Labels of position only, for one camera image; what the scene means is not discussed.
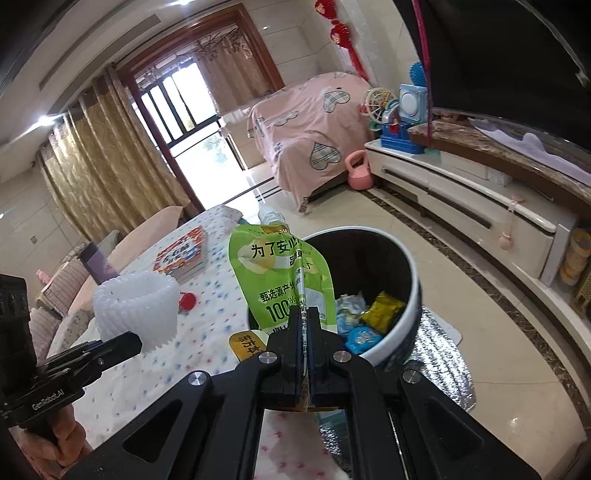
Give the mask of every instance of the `colorful book cover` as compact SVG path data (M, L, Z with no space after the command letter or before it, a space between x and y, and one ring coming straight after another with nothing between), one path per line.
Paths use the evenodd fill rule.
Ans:
M154 271L177 276L184 275L203 264L204 232L201 226L183 235L156 256Z

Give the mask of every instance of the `silver foil mat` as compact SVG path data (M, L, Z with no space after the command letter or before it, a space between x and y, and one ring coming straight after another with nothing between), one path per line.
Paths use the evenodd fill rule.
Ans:
M419 362L420 372L464 410L474 408L476 394L468 366L427 307L423 307L409 361Z
M406 367L419 370L464 410L470 411L476 405L472 376L460 351L426 307L423 307L414 349ZM324 446L339 467L351 476L345 411L319 414L318 421Z

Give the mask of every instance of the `white wall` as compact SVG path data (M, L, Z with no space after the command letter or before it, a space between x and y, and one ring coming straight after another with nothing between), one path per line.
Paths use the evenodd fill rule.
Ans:
M330 39L330 21L314 10L314 0L298 0L306 12L301 26L320 71L354 72L349 53ZM335 0L337 16L351 30L355 50L373 86L398 90L409 83L408 69L418 56L392 0Z
M24 278L31 303L42 288L37 270L51 275L81 237L51 198L38 168L0 184L0 213L0 273Z
M306 12L300 0L245 0L244 6L286 85L320 73L316 52L301 28Z

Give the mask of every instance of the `ceiling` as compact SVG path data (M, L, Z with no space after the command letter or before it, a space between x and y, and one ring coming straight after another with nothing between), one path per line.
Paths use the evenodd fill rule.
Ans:
M70 100L107 63L121 59L148 40L155 41L154 36L167 27L221 3L226 2L195 0L188 5L170 5L165 0L78 0L73 4L0 97L0 183L31 167L50 128L39 127L26 135L23 132L47 114L81 72L88 72L88 78ZM132 39L110 58L103 58L96 71L89 72L88 67L93 67L95 59L104 57L101 53L115 40L154 14L160 20L157 25Z

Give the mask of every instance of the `green juice pouch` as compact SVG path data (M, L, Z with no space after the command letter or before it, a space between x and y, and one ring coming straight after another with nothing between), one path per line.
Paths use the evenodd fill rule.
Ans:
M287 328L290 307L317 307L323 329L336 332L335 294L326 260L284 225L238 225L230 263L259 328Z

